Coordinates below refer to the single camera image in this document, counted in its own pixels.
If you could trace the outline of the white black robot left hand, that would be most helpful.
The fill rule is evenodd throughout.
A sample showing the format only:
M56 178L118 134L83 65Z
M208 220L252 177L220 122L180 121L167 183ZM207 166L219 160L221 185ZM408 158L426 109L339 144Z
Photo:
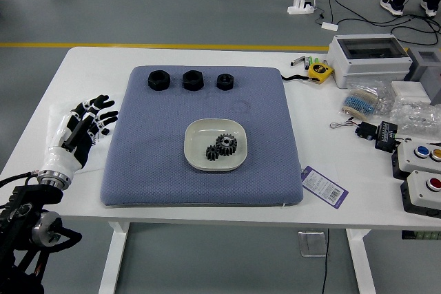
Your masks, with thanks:
M91 148L109 134L107 126L118 119L119 112L110 109L114 104L101 94L71 109L59 123L41 169L71 177L84 168Z

